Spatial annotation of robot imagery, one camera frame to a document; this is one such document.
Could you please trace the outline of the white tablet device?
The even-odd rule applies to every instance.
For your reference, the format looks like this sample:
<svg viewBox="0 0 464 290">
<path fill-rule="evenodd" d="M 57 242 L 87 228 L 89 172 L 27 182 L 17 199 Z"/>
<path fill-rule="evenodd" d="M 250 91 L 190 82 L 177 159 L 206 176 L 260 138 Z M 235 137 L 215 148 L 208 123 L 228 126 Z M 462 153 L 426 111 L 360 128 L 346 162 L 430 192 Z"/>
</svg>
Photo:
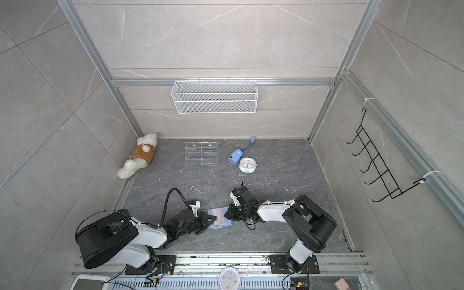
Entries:
<svg viewBox="0 0 464 290">
<path fill-rule="evenodd" d="M 70 290 L 109 290 L 108 280 L 105 275 L 81 274 L 74 279 Z"/>
</svg>

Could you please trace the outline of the small white round clock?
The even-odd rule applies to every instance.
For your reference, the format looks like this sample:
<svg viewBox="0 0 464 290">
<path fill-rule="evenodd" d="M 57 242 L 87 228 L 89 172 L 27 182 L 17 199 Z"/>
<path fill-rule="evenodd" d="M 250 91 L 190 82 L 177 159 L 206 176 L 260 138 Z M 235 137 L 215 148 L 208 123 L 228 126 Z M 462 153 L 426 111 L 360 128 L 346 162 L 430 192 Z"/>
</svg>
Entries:
<svg viewBox="0 0 464 290">
<path fill-rule="evenodd" d="M 244 157 L 240 160 L 239 170 L 243 173 L 250 174 L 257 169 L 257 161 L 250 157 Z"/>
</svg>

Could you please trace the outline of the clear acrylic organizer tray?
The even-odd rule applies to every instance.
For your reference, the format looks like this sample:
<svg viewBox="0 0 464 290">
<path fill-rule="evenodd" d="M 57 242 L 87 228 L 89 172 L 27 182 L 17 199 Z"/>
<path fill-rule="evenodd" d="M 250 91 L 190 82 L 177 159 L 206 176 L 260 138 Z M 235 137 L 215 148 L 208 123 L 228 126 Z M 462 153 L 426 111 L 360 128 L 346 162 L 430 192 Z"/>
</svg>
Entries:
<svg viewBox="0 0 464 290">
<path fill-rule="evenodd" d="M 184 144 L 186 166 L 217 166 L 218 142 L 191 141 Z"/>
</svg>

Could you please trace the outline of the blue leather card holder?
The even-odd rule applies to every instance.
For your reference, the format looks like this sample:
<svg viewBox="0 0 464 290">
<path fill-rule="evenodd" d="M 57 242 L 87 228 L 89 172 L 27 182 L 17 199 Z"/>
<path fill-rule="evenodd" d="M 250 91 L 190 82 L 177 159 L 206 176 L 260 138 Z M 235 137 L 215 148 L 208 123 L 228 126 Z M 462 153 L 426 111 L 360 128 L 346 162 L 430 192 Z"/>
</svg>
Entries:
<svg viewBox="0 0 464 290">
<path fill-rule="evenodd" d="M 234 221 L 225 217 L 228 207 L 204 210 L 208 215 L 216 216 L 217 219 L 208 227 L 208 230 L 220 230 L 234 226 Z"/>
</svg>

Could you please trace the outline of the white teddy bear brown vest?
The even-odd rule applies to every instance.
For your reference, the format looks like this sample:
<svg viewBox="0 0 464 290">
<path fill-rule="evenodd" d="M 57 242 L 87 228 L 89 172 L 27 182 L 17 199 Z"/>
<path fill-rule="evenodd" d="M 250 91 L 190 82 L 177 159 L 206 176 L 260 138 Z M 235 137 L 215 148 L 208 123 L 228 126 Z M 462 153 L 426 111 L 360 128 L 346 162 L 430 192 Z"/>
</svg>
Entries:
<svg viewBox="0 0 464 290">
<path fill-rule="evenodd" d="M 118 169 L 117 176 L 124 180 L 135 174 L 136 171 L 150 165 L 158 143 L 158 134 L 151 133 L 137 139 L 137 148 L 125 161 L 123 167 Z"/>
</svg>

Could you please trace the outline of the white clock at front edge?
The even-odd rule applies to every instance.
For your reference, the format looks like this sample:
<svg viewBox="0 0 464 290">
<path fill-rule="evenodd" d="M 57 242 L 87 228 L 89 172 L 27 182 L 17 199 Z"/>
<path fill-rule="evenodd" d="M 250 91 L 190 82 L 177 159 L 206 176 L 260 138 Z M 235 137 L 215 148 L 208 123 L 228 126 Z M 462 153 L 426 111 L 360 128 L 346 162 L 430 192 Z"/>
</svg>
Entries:
<svg viewBox="0 0 464 290">
<path fill-rule="evenodd" d="M 219 275 L 220 290 L 238 290 L 240 274 L 235 267 L 225 267 Z"/>
</svg>

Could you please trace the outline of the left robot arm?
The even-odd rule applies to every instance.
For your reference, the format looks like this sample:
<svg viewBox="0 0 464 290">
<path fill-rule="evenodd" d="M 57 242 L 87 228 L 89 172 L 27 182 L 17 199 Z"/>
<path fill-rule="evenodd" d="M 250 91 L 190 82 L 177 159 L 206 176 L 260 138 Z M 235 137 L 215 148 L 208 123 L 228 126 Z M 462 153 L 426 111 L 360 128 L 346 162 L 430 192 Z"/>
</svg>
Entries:
<svg viewBox="0 0 464 290">
<path fill-rule="evenodd" d="M 183 235 L 199 235 L 216 220 L 216 216 L 198 211 L 195 205 L 163 225 L 141 222 L 121 209 L 83 227 L 75 240 L 86 269 L 107 263 L 139 269 L 155 262 L 155 249 L 169 248 Z"/>
</svg>

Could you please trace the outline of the pink block at front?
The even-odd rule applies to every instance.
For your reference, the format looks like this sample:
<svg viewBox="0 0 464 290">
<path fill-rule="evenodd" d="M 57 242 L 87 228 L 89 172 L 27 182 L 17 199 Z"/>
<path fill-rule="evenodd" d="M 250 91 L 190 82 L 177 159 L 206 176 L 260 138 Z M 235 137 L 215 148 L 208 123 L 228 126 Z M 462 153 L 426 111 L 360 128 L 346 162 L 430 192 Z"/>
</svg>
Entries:
<svg viewBox="0 0 464 290">
<path fill-rule="evenodd" d="M 333 283 L 333 285 L 335 286 L 336 290 L 351 290 L 349 284 L 343 278 L 338 279 Z"/>
</svg>

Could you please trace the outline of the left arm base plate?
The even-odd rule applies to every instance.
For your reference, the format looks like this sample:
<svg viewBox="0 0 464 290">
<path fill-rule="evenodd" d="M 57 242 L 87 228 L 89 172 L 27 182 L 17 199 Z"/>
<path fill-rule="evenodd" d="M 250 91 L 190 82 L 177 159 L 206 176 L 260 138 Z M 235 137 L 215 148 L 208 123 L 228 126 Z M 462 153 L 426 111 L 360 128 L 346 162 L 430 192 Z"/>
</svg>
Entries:
<svg viewBox="0 0 464 290">
<path fill-rule="evenodd" d="M 176 255 L 161 255 L 150 258 L 140 268 L 127 266 L 124 273 L 126 275 L 157 275 L 157 274 L 173 274 L 176 267 Z"/>
</svg>

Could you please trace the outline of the aluminium front rail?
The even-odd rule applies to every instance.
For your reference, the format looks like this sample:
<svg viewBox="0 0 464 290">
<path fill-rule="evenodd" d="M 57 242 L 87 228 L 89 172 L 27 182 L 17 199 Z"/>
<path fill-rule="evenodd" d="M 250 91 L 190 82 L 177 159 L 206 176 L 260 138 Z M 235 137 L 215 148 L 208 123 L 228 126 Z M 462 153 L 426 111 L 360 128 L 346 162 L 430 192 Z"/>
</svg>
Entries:
<svg viewBox="0 0 464 290">
<path fill-rule="evenodd" d="M 105 276 L 108 290 L 376 290 L 378 285 L 363 253 L 315 254 L 297 272 L 285 268 L 282 253 L 158 253 L 153 273 L 133 274 L 123 264 L 86 269 L 71 261 L 75 278 Z"/>
</svg>

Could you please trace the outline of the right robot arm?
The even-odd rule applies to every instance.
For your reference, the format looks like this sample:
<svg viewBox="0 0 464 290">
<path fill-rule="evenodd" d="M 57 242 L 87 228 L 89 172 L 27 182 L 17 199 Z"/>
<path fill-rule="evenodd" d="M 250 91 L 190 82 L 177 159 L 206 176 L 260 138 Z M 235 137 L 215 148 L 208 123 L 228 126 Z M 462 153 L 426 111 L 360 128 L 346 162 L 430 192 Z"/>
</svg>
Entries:
<svg viewBox="0 0 464 290">
<path fill-rule="evenodd" d="M 230 193 L 233 203 L 224 214 L 231 221 L 247 226 L 258 222 L 284 222 L 297 236 L 283 261 L 283 269 L 298 273 L 308 265 L 315 253 L 321 252 L 337 228 L 334 218 L 306 195 L 289 201 L 258 201 L 245 186 Z"/>
</svg>

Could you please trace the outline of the blue brush tool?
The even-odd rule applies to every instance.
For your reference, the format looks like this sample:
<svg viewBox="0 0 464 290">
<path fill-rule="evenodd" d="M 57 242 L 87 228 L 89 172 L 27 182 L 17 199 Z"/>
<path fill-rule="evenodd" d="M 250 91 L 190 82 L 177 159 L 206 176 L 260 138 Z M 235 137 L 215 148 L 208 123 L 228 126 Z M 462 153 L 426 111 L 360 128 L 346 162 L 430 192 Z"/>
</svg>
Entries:
<svg viewBox="0 0 464 290">
<path fill-rule="evenodd" d="M 253 137 L 247 147 L 244 149 L 236 149 L 229 157 L 228 162 L 232 165 L 236 165 L 240 162 L 243 154 L 250 148 L 250 146 L 256 141 L 256 137 Z"/>
</svg>

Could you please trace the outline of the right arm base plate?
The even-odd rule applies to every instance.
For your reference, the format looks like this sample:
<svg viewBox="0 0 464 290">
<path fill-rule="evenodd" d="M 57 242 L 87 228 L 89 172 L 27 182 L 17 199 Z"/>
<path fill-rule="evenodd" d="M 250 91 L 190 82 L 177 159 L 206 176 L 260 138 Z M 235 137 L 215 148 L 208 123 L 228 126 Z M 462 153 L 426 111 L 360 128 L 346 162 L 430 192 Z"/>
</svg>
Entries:
<svg viewBox="0 0 464 290">
<path fill-rule="evenodd" d="M 270 255 L 268 263 L 273 274 L 298 274 L 309 273 L 319 274 L 320 268 L 317 258 L 313 255 L 306 259 L 303 263 L 298 263 L 289 255 Z"/>
</svg>

